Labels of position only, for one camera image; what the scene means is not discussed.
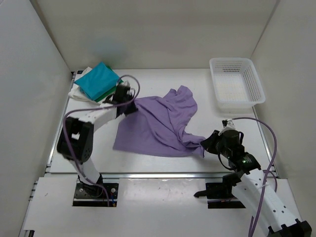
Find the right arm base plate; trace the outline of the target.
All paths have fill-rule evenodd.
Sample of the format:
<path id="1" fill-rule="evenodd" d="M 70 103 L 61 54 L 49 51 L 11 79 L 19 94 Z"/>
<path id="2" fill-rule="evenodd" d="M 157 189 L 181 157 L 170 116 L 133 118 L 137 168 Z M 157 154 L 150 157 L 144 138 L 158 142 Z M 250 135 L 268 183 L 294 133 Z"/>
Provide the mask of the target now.
<path id="1" fill-rule="evenodd" d="M 206 197 L 208 209 L 244 209 L 245 206 L 232 194 L 232 188 L 240 181 L 237 174 L 227 174 L 222 182 L 206 183 L 205 190 L 196 192 L 194 197 Z"/>

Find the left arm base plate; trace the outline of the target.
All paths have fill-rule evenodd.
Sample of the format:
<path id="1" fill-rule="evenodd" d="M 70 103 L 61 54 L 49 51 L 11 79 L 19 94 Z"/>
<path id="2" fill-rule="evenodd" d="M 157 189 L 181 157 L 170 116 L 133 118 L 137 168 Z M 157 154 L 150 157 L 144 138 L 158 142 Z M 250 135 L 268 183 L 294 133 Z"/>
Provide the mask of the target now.
<path id="1" fill-rule="evenodd" d="M 89 186 L 77 180 L 73 198 L 76 207 L 116 207 L 119 183 L 103 183 L 108 195 L 100 187 Z"/>

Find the purple t shirt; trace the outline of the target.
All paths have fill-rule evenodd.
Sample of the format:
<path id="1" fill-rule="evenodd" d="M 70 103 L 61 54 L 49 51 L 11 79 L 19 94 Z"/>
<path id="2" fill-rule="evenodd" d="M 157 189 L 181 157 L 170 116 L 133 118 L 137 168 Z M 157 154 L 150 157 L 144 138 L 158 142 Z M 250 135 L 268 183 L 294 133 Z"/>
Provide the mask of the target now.
<path id="1" fill-rule="evenodd" d="M 198 110 L 189 88 L 182 85 L 163 97 L 135 99 L 135 105 L 137 111 L 118 124 L 114 150 L 171 158 L 204 156 L 205 138 L 185 131 Z"/>

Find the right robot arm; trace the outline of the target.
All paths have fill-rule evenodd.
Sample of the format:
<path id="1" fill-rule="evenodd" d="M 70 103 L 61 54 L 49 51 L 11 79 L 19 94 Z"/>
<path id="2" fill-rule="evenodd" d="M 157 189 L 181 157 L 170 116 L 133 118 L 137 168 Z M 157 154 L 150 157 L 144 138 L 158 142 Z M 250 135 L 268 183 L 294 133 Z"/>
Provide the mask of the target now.
<path id="1" fill-rule="evenodd" d="M 312 228 L 300 221 L 282 202 L 268 183 L 256 158 L 245 151 L 242 133 L 236 130 L 214 130 L 201 142 L 211 154 L 228 159 L 232 173 L 223 176 L 222 194 L 236 197 L 250 212 L 254 223 L 260 225 L 268 237 L 309 237 Z"/>

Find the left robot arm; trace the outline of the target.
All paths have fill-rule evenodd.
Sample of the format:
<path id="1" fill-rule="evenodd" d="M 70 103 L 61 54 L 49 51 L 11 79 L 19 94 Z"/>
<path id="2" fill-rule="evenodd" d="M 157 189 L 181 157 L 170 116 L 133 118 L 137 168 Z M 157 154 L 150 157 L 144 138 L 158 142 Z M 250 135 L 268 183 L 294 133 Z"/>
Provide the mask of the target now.
<path id="1" fill-rule="evenodd" d="M 67 115 L 63 121 L 63 132 L 57 143 L 57 152 L 75 168 L 79 181 L 86 185 L 87 192 L 97 197 L 103 192 L 101 174 L 95 168 L 91 155 L 94 133 L 121 115 L 137 111 L 134 104 L 135 89 L 128 82 L 117 85 L 113 95 L 108 96 L 99 107 L 74 118 Z"/>

